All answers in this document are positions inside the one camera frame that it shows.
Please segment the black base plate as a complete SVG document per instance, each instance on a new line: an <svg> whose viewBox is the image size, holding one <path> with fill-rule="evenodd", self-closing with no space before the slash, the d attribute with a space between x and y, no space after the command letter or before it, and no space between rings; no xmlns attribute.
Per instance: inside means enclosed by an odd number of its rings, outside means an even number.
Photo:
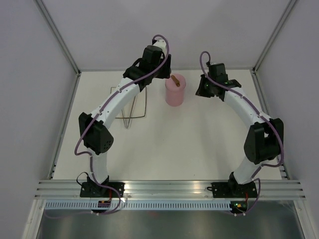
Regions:
<svg viewBox="0 0 319 239"><path fill-rule="evenodd" d="M227 182L212 182L206 189L212 192L213 198L256 198L258 190L254 182L230 186Z"/></svg>
<svg viewBox="0 0 319 239"><path fill-rule="evenodd" d="M125 190L124 182L109 182L108 187L112 187L117 190L120 196L123 196ZM80 190L80 198L118 198L118 194L109 188L100 187L94 182L84 182L82 183Z"/></svg>

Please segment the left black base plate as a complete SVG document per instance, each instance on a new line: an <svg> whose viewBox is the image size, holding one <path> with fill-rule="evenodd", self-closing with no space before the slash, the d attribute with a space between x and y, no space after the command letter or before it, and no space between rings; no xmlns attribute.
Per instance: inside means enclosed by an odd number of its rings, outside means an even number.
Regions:
<svg viewBox="0 0 319 239"><path fill-rule="evenodd" d="M124 182L109 182L108 187L112 187L117 190L120 196L123 196L125 190ZM118 194L109 188L100 187L94 182L84 182L82 183L80 190L80 198L118 198Z"/></svg>

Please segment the pink cylindrical lunch box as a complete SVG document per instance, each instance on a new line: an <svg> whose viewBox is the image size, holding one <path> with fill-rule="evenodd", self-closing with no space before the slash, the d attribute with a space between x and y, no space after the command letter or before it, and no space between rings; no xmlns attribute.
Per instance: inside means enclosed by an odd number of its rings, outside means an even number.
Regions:
<svg viewBox="0 0 319 239"><path fill-rule="evenodd" d="M184 89L183 86L166 86L165 87L165 101L169 106L178 107L184 101Z"/></svg>

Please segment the white square plate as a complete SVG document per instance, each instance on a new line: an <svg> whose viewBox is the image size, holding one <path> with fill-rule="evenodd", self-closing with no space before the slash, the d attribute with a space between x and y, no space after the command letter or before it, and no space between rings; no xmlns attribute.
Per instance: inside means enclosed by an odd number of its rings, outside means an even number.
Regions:
<svg viewBox="0 0 319 239"><path fill-rule="evenodd" d="M136 105L134 107L133 112L133 119L143 118L146 116L147 111L147 88L143 89L142 92L140 92L137 96ZM128 108L130 107L132 103L133 98L124 106L125 110L125 116L128 116ZM116 116L116 119L122 119L122 113L120 113Z"/></svg>

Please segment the aluminium frame post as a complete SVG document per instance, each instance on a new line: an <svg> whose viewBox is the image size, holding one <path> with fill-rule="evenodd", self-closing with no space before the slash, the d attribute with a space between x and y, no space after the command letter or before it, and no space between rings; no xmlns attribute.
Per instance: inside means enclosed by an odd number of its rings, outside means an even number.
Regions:
<svg viewBox="0 0 319 239"><path fill-rule="evenodd" d="M255 62L254 66L252 67L253 74L256 75L258 69L261 67L261 64L263 63L265 57L267 56L269 50L271 49L272 45L276 41L277 37L279 36L282 28L288 21L292 11L296 7L298 0L289 0L286 7L284 8L279 20L277 21L272 33L270 34L264 48L262 49L259 57L257 58L257 61Z"/></svg>
<svg viewBox="0 0 319 239"><path fill-rule="evenodd" d="M62 50L62 53L64 54L67 62L69 63L69 65L71 66L71 68L73 69L73 71L75 72L75 74L77 76L80 75L81 70L79 69L79 67L77 66L77 63L75 62L68 46L66 45L60 31L58 30L54 19L52 18L45 2L43 0L34 0L33 1L35 3L35 5L37 6L40 14L42 15L44 21L46 22L48 28L50 29L51 33L53 34L55 40L57 41L60 49Z"/></svg>

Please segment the metal tongs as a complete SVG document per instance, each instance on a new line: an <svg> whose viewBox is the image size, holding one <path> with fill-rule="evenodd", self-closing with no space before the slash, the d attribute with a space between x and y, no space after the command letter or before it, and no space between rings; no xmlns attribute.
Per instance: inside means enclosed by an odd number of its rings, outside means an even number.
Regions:
<svg viewBox="0 0 319 239"><path fill-rule="evenodd" d="M136 105L136 101L137 101L137 96L134 96L132 103L130 105L130 107L128 108L128 116L125 116L125 110L122 109L121 113L122 113L122 119L123 119L123 124L125 129L129 129L130 125L131 125L131 120L132 120L132 116L133 116L133 112L134 112L134 107Z"/></svg>

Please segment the left aluminium frame post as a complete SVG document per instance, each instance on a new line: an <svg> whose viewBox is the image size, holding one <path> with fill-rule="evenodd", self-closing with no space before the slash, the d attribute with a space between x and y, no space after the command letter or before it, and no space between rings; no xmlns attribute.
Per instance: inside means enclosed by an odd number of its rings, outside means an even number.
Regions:
<svg viewBox="0 0 319 239"><path fill-rule="evenodd" d="M79 67L77 66L77 63L75 62L68 46L66 45L60 31L58 30L54 19L52 18L45 2L43 0L34 0L33 1L35 3L35 5L37 6L40 14L42 15L44 21L46 22L48 28L50 29L51 33L53 34L55 40L57 41L60 49L62 50L62 53L64 54L67 62L69 63L69 65L71 66L71 68L73 69L73 71L75 72L75 74L77 76L80 75L81 70L79 69Z"/></svg>

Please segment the right aluminium frame post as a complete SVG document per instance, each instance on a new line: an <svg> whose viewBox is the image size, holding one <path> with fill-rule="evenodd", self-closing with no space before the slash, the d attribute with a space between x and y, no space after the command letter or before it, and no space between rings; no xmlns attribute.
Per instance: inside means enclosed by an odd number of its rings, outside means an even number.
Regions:
<svg viewBox="0 0 319 239"><path fill-rule="evenodd" d="M296 7L298 0L289 0L286 7L284 8L279 20L277 21L272 33L270 34L264 48L262 49L259 57L257 58L257 61L255 62L254 66L252 67L253 74L256 75L258 69L261 67L261 64L263 63L265 57L267 56L269 50L271 49L272 45L276 41L277 37L279 36L282 28L288 21L292 11Z"/></svg>

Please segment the aluminium front rail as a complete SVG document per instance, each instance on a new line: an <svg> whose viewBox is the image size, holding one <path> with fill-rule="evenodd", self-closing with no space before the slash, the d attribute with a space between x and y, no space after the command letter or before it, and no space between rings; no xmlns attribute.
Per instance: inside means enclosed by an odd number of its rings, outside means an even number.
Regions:
<svg viewBox="0 0 319 239"><path fill-rule="evenodd" d="M124 181L124 198L133 200L205 200L212 199L211 185L207 180L194 181ZM79 199L80 185L73 180L39 181L34 199ZM305 200L306 196L298 180L262 180L260 199Z"/></svg>

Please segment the pink lid with brown handle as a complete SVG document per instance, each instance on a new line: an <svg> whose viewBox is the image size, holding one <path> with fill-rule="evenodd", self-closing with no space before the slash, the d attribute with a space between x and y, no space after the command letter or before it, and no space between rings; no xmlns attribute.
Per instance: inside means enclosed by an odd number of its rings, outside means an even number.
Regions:
<svg viewBox="0 0 319 239"><path fill-rule="evenodd" d="M165 80L165 88L172 92L181 92L186 87L186 79L183 75L175 73Z"/></svg>

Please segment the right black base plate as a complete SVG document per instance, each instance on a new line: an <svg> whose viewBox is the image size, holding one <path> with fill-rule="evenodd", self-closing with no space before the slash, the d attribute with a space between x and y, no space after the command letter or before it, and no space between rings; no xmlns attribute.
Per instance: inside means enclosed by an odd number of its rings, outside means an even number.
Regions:
<svg viewBox="0 0 319 239"><path fill-rule="evenodd" d="M258 190L254 182L230 186L227 182L212 182L206 189L212 192L213 198L256 198Z"/></svg>

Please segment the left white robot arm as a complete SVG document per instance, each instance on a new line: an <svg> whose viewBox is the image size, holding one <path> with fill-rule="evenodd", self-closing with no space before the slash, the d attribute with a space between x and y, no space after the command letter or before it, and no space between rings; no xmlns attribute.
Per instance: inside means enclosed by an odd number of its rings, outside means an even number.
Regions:
<svg viewBox="0 0 319 239"><path fill-rule="evenodd" d="M134 99L153 78L166 79L170 76L171 55L164 40L153 40L123 73L118 86L107 99L90 114L79 116L80 139L90 157L90 171L86 182L81 184L81 197L120 197L118 189L110 186L107 172L107 151L114 143L109 128L122 109Z"/></svg>

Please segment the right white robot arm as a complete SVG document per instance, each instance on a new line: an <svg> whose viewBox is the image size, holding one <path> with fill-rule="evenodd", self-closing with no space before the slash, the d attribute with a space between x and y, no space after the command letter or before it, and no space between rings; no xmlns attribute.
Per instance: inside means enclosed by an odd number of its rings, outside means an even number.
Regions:
<svg viewBox="0 0 319 239"><path fill-rule="evenodd" d="M242 120L248 132L244 142L244 158L239 167L231 172L227 182L212 183L208 190L214 198L256 198L258 193L255 176L263 167L282 153L284 124L273 119L247 98L241 84L230 80L223 63L207 62L208 72L201 75L197 96L218 97Z"/></svg>

